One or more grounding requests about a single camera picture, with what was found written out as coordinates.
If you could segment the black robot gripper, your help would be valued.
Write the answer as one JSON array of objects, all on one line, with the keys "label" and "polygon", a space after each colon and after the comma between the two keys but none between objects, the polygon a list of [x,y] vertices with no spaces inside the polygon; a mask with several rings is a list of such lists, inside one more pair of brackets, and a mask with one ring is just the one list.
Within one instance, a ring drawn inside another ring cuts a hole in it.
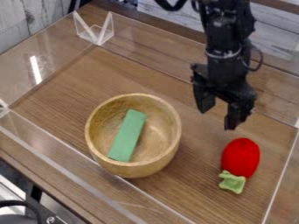
[{"label": "black robot gripper", "polygon": [[229,58],[208,57],[208,63],[190,64],[192,92],[198,111],[204,114],[220,98],[228,104],[224,130],[233,130],[251,116],[257,94],[248,84],[251,52]]}]

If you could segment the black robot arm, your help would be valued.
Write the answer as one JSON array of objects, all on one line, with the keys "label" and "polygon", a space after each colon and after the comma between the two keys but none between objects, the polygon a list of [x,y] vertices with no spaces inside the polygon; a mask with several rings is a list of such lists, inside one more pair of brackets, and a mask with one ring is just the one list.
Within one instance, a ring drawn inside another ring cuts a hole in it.
[{"label": "black robot arm", "polygon": [[224,129],[233,130],[252,114],[257,93],[246,76],[259,70],[252,66],[251,53],[257,50],[249,35],[255,31],[255,18],[249,0],[154,0],[165,11],[178,11],[189,4],[200,14],[205,33],[206,62],[190,64],[192,92],[197,110],[205,113],[222,100],[228,104]]}]

